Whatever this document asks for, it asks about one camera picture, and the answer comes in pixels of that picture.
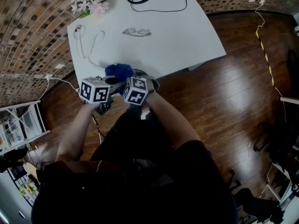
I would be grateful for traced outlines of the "yellow black striped tape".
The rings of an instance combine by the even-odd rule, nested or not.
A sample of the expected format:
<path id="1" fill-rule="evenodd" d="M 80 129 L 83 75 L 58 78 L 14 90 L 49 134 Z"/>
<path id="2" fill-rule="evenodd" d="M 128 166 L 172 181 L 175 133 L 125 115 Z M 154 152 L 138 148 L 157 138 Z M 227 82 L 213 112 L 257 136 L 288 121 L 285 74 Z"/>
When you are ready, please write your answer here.
<path id="1" fill-rule="evenodd" d="M 269 74 L 270 74 L 270 77 L 271 77 L 271 84 L 272 84 L 272 87 L 273 87 L 273 89 L 275 89 L 276 87 L 275 87 L 275 83 L 274 83 L 274 77 L 273 77 L 273 74 L 272 74 L 271 65 L 270 65 L 270 63 L 269 63 L 269 59 L 268 59 L 267 53 L 266 53 L 266 51 L 265 51 L 264 45 L 263 45 L 263 43 L 262 43 L 262 41 L 261 41 L 261 38 L 260 38 L 260 36 L 259 36 L 257 30 L 255 30 L 255 35 L 256 35 L 256 37 L 257 37 L 259 43 L 260 43 L 260 46 L 261 46 L 261 48 L 262 48 L 262 51 L 263 51 L 263 54 L 264 54 L 264 57 L 265 57 L 265 60 L 266 60 L 266 63 L 267 63 L 267 65 L 268 65 L 268 70 L 269 70 Z"/>

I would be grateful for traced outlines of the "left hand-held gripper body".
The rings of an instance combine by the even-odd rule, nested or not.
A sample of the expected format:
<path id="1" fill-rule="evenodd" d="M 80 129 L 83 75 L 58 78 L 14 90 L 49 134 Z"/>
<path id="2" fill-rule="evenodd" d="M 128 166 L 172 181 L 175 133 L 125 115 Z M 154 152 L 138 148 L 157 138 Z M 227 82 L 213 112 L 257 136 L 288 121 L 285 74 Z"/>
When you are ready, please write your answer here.
<path id="1" fill-rule="evenodd" d="M 121 83 L 105 83 L 103 77 L 87 77 L 81 80 L 79 96 L 87 103 L 99 105 L 96 112 L 103 115 L 111 108 L 113 96 L 119 94 L 120 86 Z"/>

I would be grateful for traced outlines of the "person's body in black clothing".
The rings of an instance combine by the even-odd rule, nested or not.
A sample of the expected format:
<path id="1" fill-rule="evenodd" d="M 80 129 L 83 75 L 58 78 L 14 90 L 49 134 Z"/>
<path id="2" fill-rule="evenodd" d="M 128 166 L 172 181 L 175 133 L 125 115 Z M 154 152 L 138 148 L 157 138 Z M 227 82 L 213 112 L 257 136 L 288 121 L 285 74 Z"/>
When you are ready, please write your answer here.
<path id="1" fill-rule="evenodd" d="M 156 114 L 123 113 L 88 161 L 106 161 L 121 180 L 41 183 L 32 224 L 237 224 L 237 207 L 199 140 L 177 150 Z"/>

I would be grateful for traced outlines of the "pink flowers in pot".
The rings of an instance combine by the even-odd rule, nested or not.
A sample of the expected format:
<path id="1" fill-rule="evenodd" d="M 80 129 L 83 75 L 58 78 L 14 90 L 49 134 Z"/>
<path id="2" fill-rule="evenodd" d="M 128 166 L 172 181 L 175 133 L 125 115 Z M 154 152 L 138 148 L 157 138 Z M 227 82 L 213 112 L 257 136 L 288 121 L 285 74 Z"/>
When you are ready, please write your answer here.
<path id="1" fill-rule="evenodd" d="M 90 14 L 104 14 L 109 9 L 107 0 L 71 0 L 70 6 L 73 15 L 80 13 L 80 18 L 84 18 Z"/>

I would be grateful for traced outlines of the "person's right forearm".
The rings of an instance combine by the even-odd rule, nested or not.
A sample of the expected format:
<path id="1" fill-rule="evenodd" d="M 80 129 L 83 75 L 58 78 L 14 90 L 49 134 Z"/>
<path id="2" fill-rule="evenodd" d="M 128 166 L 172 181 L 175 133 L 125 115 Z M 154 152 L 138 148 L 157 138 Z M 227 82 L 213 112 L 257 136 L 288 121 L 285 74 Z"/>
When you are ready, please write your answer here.
<path id="1" fill-rule="evenodd" d="M 157 92 L 149 94 L 146 103 L 157 115 L 169 136 L 174 149 L 183 144 L 199 140 L 199 136 L 189 121 Z"/>

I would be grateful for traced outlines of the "person's left forearm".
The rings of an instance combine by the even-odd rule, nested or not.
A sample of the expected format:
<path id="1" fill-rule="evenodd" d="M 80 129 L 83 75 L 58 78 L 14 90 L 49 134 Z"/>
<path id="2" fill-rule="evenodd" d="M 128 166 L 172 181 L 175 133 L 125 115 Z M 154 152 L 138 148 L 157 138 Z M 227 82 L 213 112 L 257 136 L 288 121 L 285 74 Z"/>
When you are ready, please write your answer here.
<path id="1" fill-rule="evenodd" d="M 61 140 L 56 161 L 79 161 L 83 153 L 87 130 L 98 104 L 84 104 Z"/>

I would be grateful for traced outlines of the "blue cloth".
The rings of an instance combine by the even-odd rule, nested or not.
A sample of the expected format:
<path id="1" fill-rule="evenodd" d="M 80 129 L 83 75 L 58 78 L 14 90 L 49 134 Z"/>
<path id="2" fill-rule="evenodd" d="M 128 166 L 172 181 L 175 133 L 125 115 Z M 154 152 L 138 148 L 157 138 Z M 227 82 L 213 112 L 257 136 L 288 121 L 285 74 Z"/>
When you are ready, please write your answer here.
<path id="1" fill-rule="evenodd" d="M 133 70 L 128 64 L 111 64 L 105 68 L 106 76 L 115 76 L 117 78 L 117 84 L 121 83 L 120 88 L 118 88 L 118 93 L 123 95 L 125 86 L 127 84 L 127 79 L 133 76 Z"/>

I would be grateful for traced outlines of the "white metal shelf rack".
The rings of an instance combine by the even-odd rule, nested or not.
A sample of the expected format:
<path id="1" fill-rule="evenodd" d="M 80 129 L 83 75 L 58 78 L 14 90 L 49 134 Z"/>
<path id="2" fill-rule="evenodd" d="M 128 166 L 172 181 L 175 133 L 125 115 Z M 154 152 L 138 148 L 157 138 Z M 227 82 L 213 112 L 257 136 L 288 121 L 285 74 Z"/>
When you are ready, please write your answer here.
<path id="1" fill-rule="evenodd" d="M 39 109 L 40 101 L 0 108 L 0 156 L 29 146 L 50 133 Z"/>

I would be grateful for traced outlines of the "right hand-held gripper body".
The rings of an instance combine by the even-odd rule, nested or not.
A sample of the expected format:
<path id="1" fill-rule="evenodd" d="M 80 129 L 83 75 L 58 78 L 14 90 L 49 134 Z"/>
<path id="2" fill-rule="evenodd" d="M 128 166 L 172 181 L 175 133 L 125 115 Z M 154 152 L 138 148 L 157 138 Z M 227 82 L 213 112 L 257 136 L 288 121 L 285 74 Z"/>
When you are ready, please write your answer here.
<path id="1" fill-rule="evenodd" d="M 160 84 L 146 72 L 133 69 L 133 75 L 127 78 L 123 97 L 126 103 L 131 105 L 142 105 L 145 98 L 151 91 L 158 91 Z"/>

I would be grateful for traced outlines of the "thin-framed eyeglasses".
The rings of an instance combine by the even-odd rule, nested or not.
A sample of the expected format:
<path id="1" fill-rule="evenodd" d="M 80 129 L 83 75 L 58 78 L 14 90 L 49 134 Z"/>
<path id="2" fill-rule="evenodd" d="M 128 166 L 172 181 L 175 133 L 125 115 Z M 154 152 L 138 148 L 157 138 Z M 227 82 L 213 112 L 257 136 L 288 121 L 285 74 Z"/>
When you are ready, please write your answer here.
<path id="1" fill-rule="evenodd" d="M 124 35 L 134 36 L 134 37 L 145 37 L 152 36 L 152 33 L 149 29 L 142 28 L 136 30 L 135 28 L 127 28 L 122 32 Z"/>

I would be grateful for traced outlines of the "black office chair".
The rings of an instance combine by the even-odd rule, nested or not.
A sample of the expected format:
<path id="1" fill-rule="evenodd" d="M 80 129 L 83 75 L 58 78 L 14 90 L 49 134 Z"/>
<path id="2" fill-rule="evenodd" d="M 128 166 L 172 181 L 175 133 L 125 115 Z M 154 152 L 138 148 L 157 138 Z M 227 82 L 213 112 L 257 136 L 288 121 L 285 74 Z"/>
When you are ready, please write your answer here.
<path id="1" fill-rule="evenodd" d="M 233 197 L 237 207 L 242 206 L 243 210 L 255 216 L 258 222 L 270 220 L 274 224 L 282 223 L 284 211 L 278 201 L 256 198 L 248 188 L 239 190 Z"/>

